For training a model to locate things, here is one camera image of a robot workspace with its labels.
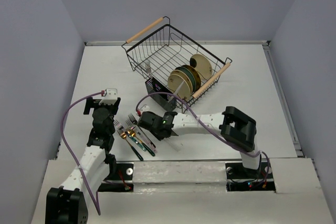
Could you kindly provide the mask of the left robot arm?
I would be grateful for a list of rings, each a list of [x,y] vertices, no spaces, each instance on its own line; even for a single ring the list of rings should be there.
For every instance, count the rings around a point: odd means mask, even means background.
[[[76,167],[58,187],[51,188],[46,196],[46,223],[87,223],[88,205],[92,202],[101,213],[98,189],[105,179],[116,174],[115,156],[110,154],[114,142],[114,116],[121,99],[114,89],[102,91],[100,99],[84,97],[84,114],[92,113],[92,129],[81,158],[70,148],[65,135],[62,140],[72,155]]]

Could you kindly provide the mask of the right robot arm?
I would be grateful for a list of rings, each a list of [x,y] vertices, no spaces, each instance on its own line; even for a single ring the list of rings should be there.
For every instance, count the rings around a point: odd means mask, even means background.
[[[183,114],[166,112],[159,116],[143,112],[138,126],[148,130],[158,140],[187,134],[209,134],[240,153],[241,171],[253,178],[261,171],[261,153],[256,144],[256,121],[234,106],[213,114]]]

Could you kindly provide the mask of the plain silver fork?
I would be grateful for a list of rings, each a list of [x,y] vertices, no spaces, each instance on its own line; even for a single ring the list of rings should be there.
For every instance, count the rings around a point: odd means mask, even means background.
[[[138,121],[136,120],[136,118],[133,116],[132,113],[128,115],[127,124],[131,128],[135,129],[138,128]]]

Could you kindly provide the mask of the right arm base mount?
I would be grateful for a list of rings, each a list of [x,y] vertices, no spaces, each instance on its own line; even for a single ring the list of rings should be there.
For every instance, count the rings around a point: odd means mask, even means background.
[[[244,168],[242,163],[226,163],[226,189],[234,191],[276,191],[271,166],[262,162],[259,170]]]

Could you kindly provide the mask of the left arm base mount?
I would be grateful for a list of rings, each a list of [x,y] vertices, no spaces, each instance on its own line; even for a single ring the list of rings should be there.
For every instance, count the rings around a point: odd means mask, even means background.
[[[133,184],[133,163],[117,163],[114,174],[110,173],[100,185],[98,192],[127,193],[132,192]]]

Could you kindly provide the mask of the black fork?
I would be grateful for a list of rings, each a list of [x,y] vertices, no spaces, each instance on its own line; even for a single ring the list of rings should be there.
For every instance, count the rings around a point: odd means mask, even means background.
[[[151,63],[150,63],[149,60],[145,63],[145,72],[146,72],[146,75],[148,77],[148,80],[146,81],[146,84],[150,85],[150,84],[153,83],[153,74],[152,74]]]

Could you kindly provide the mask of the clear chopstick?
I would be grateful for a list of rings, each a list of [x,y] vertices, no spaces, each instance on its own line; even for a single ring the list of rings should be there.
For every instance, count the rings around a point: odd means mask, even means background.
[[[185,81],[182,81],[181,84],[176,88],[176,90],[174,91],[174,93],[171,95],[171,97],[169,98],[168,102],[172,101],[175,97],[175,95],[178,94],[178,92],[180,91],[181,87],[185,84]]]
[[[169,145],[172,149],[174,149],[176,152],[179,152],[179,151],[181,150],[176,144],[174,144],[174,143],[171,142],[170,140],[167,140],[166,142],[167,142],[168,145]]]

